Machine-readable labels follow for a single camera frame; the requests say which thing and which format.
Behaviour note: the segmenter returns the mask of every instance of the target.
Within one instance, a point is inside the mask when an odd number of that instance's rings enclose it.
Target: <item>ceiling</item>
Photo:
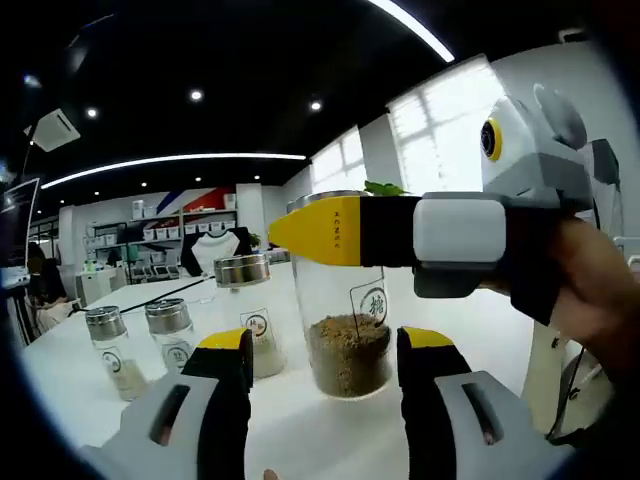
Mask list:
[[[494,60],[555,43],[558,30],[579,23],[548,0],[527,12],[526,23],[501,25],[499,1],[491,8],[472,0],[396,3],[427,26],[456,62],[479,53]],[[21,39],[11,44],[8,57],[12,76],[3,85],[9,95],[0,117],[0,153],[22,171],[28,149],[22,129],[54,108],[81,134],[49,153],[30,149],[25,175],[43,181],[174,154],[309,157],[448,66],[366,0],[76,0],[65,7],[43,2],[22,8],[13,25]],[[25,73],[42,87],[25,86]],[[189,100],[194,88],[204,93],[199,103]],[[311,111],[313,101],[323,108]],[[94,119],[86,115],[89,107],[98,111]],[[255,175],[282,185],[307,164],[234,158],[113,170],[43,190],[39,209],[46,216],[57,212],[61,199],[82,204],[142,190],[253,182]]]

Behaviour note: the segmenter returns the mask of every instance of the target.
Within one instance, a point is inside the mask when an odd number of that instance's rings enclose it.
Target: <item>led light strip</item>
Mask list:
[[[384,10],[393,18],[402,23],[405,27],[418,35],[427,45],[442,57],[442,59],[449,63],[453,62],[454,57],[451,52],[444,46],[444,44],[436,38],[427,28],[413,18],[407,11],[400,8],[391,0],[367,0],[369,3]]]
[[[42,189],[45,190],[49,187],[54,187],[61,183],[68,182],[69,180],[86,177],[87,175],[93,175],[94,173],[115,170],[117,168],[146,165],[147,163],[172,162],[174,160],[200,160],[204,158],[273,158],[280,160],[305,160],[307,157],[304,155],[285,155],[282,153],[194,153],[190,155],[169,155],[167,157],[142,158],[140,160],[129,160],[128,162],[114,163],[112,165],[104,165],[103,167],[84,170],[83,172],[72,173],[66,177],[58,178],[57,180],[43,184]]]

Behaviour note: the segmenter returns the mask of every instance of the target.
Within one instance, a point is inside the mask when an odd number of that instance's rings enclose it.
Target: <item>circular logo label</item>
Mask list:
[[[387,318],[387,295],[380,287],[367,292],[360,302],[360,313],[375,317],[375,326],[379,327]]]
[[[189,360],[189,353],[182,347],[171,347],[167,350],[167,358],[178,368],[182,368],[185,363],[187,363],[187,360]]]
[[[118,373],[120,370],[122,370],[122,362],[115,353],[104,352],[102,354],[102,362],[113,373]]]
[[[247,328],[256,336],[260,337],[267,331],[267,319],[262,315],[251,315],[247,318]]]

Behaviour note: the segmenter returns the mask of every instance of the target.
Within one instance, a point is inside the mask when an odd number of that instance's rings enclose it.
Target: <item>window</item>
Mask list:
[[[480,128],[504,94],[487,59],[476,57],[392,102],[405,190],[482,190]]]
[[[360,134],[355,127],[313,157],[313,193],[363,190],[366,179]]]

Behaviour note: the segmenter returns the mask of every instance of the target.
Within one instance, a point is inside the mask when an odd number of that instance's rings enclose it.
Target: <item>glass jar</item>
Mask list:
[[[349,190],[307,195],[289,203],[287,213],[323,198],[365,195]],[[339,399],[358,399],[382,389],[392,375],[382,267],[320,265],[296,255],[291,261],[318,388]]]
[[[120,398],[131,401],[142,395],[147,389],[147,381],[133,356],[127,327],[118,307],[94,308],[85,314],[85,319],[93,346]]]
[[[269,261],[264,253],[213,262],[222,314],[227,328],[246,327],[253,338],[253,376],[264,378],[284,368],[285,355],[274,329]]]
[[[186,303],[181,298],[166,298],[145,305],[144,314],[167,370],[182,372],[197,345]]]

